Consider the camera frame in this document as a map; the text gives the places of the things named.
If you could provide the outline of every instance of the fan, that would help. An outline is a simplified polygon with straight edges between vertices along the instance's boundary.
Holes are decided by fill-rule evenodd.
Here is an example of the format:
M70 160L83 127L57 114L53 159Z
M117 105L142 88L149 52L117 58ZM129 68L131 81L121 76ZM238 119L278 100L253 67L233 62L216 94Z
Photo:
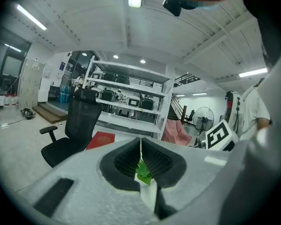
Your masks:
M208 107L200 107L193 116L193 123L201 134L214 124L214 113Z

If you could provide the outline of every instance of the chair seat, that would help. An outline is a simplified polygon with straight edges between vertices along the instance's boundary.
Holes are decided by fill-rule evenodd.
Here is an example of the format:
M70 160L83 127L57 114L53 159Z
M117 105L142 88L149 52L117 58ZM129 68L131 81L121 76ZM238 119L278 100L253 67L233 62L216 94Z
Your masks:
M55 167L73 154L82 151L81 147L82 144L77 144L76 141L64 137L45 146L42 149L42 155L51 167Z

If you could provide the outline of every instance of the shelf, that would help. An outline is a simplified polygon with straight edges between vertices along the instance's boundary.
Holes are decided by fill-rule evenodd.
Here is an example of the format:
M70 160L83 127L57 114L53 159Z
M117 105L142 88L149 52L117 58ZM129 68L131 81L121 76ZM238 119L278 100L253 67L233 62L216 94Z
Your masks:
M98 120L131 129L137 129L151 133L161 133L159 128L154 123L125 118L107 112L101 112Z
M137 77L144 80L149 80L156 83L165 83L170 78L164 74L153 72L144 68L134 67L126 64L120 64L115 62L95 61L97 66L104 72L112 72L120 75L126 75L129 77Z
M152 95L154 97L166 97L167 96L167 94L165 94L165 93L156 92L156 91L152 90L151 88L147 88L147 87L144 87L144 88L136 87L136 86L133 86L133 85L127 85L127 84L122 84L122 83L118 83L118 82L111 82L111 81L96 79L96 78L91 78L91 77L87 78L86 80L87 81L93 81L93 82L96 82L98 84L105 85L105 86L127 89L129 91L134 91L134 92L137 92L137 93Z
M140 108L140 107L129 106L129 105L126 104L126 102L121 102L121 101L109 102L109 101L101 100L101 99L98 99L98 98L96 98L96 101L99 102L99 103L109 104L109 105L113 105L113 106L117 106L117 107L123 107L123 108L141 111L141 112L145 112L145 113L153 113L153 114L157 114L157 115L161 114L156 109L148 110L148 109L143 109L143 108Z

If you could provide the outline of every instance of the red book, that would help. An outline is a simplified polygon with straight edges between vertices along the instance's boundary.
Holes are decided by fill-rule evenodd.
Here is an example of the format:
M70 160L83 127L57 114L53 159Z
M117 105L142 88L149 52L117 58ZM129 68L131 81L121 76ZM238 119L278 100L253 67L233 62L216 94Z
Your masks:
M116 135L113 133L96 132L95 136L86 147L86 150L113 143L115 136Z

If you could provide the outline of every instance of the white metal shelving unit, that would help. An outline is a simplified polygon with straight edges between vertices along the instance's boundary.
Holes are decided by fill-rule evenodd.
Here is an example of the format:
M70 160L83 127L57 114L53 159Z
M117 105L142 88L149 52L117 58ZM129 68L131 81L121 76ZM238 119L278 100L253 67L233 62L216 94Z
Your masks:
M135 111L155 114L158 119L155 120L155 123L146 122L142 120L134 120L131 118L122 117L116 114L107 113L107 112L101 112L101 115L99 117L99 121L106 122L108 124L114 124L121 127L126 127L129 129L136 129L140 131L150 132L154 137L161 138L163 130L164 130L164 122L162 124L159 124L157 121L160 121L161 119L166 120L168 115L168 109L165 109L164 106L168 104L168 100L171 98L172 89L167 89L168 91L156 91L151 87L148 86L141 86L141 85L127 85L122 84L118 82L111 82L106 81L102 79L95 79L88 77L90 68L92 67L92 64L96 64L103 72L112 72L118 75L125 75L127 77L133 77L138 78L158 84L164 85L166 82L170 81L173 83L173 80L169 77L167 77L164 74L160 74L154 71L150 71L147 69L143 69L140 67L134 67L131 65L125 65L120 63L114 63L114 62L106 62L106 61L96 61L94 60L95 57L92 57L90 65L88 67L87 73L85 75L86 79L84 80L84 84L82 88L85 88L86 85L89 82L95 82L99 85L106 86L106 87L113 87L113 88L121 88L122 90L127 90L131 92L137 92L149 96L154 96L157 98L160 98L160 107L159 110L156 108L153 110L147 110L142 109L139 107L134 107L127 105L125 102L122 101L105 101L101 99L96 99L97 102L102 104L108 104L112 106L117 106L121 108L131 109Z

